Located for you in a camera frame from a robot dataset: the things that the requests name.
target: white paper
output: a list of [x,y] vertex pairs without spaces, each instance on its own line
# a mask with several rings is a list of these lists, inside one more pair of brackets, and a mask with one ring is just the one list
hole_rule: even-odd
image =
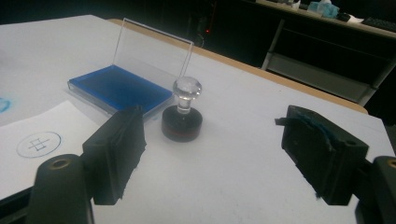
[[70,102],[30,119],[0,127],[0,200],[33,186],[37,167],[62,154],[82,153],[98,129]]

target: floor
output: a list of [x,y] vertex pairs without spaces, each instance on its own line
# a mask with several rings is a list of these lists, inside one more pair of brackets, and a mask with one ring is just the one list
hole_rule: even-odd
[[393,151],[396,154],[396,125],[385,126],[385,129],[387,130],[390,143],[392,144],[393,147]]

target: table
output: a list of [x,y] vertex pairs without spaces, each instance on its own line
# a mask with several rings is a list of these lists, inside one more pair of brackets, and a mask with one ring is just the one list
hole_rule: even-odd
[[[103,124],[108,115],[70,94],[66,82],[110,65],[119,32],[117,24],[94,16],[0,26],[0,97],[11,102],[0,125],[64,100]],[[162,134],[161,114],[146,121],[146,152],[123,199],[115,206],[94,206],[96,223],[355,221],[356,198],[347,207],[316,199],[281,149],[283,127],[274,119],[285,117],[288,105],[315,110],[368,144],[369,161],[394,155],[380,119],[346,107],[359,108],[345,100],[202,49],[191,55],[186,76],[203,84],[202,96],[193,102],[204,116],[201,135],[176,143]]]

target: blue ink pad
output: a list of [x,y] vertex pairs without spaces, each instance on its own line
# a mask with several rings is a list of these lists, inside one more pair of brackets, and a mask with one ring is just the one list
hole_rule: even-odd
[[140,105],[148,113],[173,100],[173,93],[116,65],[68,81],[69,89],[114,114]]

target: blue ink mark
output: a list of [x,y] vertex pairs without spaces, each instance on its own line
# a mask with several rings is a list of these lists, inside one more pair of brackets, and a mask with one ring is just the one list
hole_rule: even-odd
[[7,111],[11,106],[11,102],[9,100],[0,98],[0,114]]

